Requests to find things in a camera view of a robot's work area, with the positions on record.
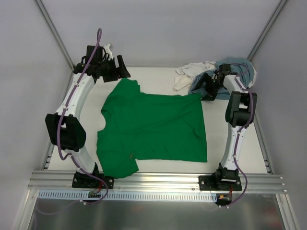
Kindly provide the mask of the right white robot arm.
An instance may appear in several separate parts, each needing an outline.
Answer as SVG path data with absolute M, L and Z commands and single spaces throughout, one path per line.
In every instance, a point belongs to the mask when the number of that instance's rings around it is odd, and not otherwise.
M 227 142 L 218 169 L 204 182 L 206 186 L 216 186 L 225 190 L 231 185 L 240 185 L 238 165 L 244 134 L 252 124 L 257 103 L 257 94 L 252 93 L 240 80 L 243 72 L 231 69 L 231 64 L 223 63 L 213 75 L 203 73 L 190 88 L 191 93 L 200 93 L 203 101 L 214 101 L 220 89 L 228 90 L 230 98 L 225 112 L 228 123 Z

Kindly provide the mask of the green t-shirt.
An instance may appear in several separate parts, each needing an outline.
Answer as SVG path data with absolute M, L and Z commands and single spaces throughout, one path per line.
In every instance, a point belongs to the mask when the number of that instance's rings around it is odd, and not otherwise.
M 106 125 L 97 133 L 96 154 L 106 176 L 128 177 L 142 160 L 208 160 L 199 94 L 148 94 L 136 80 L 122 79 L 101 114 Z

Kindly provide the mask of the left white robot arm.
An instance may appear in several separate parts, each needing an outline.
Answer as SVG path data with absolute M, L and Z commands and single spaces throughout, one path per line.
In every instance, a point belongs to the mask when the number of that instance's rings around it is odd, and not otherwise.
M 114 57 L 111 44 L 87 46 L 86 55 L 73 68 L 73 80 L 63 102 L 55 113 L 46 115 L 50 141 L 58 148 L 60 159 L 71 158 L 88 187 L 96 187 L 100 176 L 85 147 L 86 132 L 79 121 L 84 103 L 98 79 L 107 83 L 129 77 L 122 55 Z

